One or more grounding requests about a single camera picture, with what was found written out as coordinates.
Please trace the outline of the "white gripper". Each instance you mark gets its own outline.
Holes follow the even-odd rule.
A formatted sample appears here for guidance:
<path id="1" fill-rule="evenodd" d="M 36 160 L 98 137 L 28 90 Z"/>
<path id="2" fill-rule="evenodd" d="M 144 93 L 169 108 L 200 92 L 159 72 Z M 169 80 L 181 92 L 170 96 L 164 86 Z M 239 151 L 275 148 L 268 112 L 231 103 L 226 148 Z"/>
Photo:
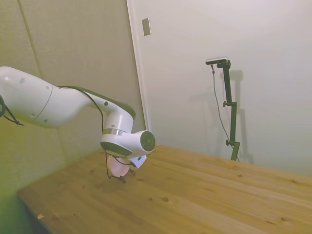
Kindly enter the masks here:
<path id="1" fill-rule="evenodd" d="M 127 160 L 129 162 L 129 166 L 131 169 L 138 169 L 140 168 L 145 160 L 147 159 L 146 156 L 139 156 L 139 157 L 128 157 Z"/>

